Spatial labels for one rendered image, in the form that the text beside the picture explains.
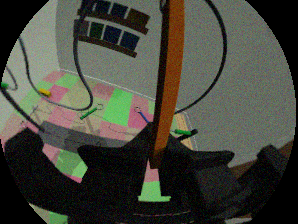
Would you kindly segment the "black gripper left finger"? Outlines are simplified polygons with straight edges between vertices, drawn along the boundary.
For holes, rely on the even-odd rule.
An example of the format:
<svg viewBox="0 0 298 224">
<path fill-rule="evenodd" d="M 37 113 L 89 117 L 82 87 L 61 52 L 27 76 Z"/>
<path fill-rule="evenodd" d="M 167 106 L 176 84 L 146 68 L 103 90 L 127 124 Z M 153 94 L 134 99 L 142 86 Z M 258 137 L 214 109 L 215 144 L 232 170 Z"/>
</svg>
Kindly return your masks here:
<svg viewBox="0 0 298 224">
<path fill-rule="evenodd" d="M 100 169 L 117 175 L 134 177 L 134 188 L 142 194 L 146 168 L 148 168 L 150 144 L 152 144 L 153 123 L 149 123 L 124 147 L 94 147 L 80 145 L 78 156 L 86 167 Z"/>
</svg>

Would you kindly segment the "dark orange long handle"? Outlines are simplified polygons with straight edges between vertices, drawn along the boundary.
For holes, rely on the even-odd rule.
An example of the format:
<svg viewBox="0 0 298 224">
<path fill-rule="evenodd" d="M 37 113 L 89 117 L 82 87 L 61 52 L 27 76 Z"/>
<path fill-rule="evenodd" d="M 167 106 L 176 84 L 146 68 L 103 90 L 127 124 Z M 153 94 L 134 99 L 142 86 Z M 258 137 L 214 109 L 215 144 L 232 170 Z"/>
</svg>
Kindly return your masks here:
<svg viewBox="0 0 298 224">
<path fill-rule="evenodd" d="M 180 89 L 182 59 L 184 59 L 184 0 L 161 0 L 161 52 L 156 87 L 156 111 L 152 144 L 150 144 L 149 169 L 160 167 L 162 155 L 168 144 L 174 112 Z"/>
</svg>

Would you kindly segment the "yellow rectangular bar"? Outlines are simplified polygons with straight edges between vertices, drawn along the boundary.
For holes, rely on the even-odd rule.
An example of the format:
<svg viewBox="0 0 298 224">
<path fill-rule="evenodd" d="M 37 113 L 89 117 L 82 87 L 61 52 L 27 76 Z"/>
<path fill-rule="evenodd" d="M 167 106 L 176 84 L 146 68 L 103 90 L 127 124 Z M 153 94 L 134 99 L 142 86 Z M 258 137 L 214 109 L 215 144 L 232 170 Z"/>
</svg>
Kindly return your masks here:
<svg viewBox="0 0 298 224">
<path fill-rule="evenodd" d="M 41 93 L 41 95 L 48 96 L 48 97 L 51 97 L 51 95 L 52 95 L 51 92 L 44 91 L 44 88 L 39 89 L 39 92 Z"/>
</svg>

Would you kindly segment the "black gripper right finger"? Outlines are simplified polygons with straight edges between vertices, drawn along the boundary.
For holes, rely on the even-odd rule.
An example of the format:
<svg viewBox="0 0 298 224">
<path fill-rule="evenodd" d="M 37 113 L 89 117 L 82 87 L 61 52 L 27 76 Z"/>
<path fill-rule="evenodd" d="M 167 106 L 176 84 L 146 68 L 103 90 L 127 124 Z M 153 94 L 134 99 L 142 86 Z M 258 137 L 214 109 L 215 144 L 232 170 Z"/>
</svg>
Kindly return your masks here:
<svg viewBox="0 0 298 224">
<path fill-rule="evenodd" d="M 230 151 L 192 151 L 188 145 L 185 147 L 184 143 L 180 143 L 180 140 L 169 133 L 168 144 L 162 155 L 160 167 L 157 169 L 160 176 L 158 183 L 160 183 L 161 197 L 170 196 L 170 192 L 173 192 L 173 189 L 181 184 L 190 172 L 230 163 L 233 157 L 234 152 Z"/>
</svg>

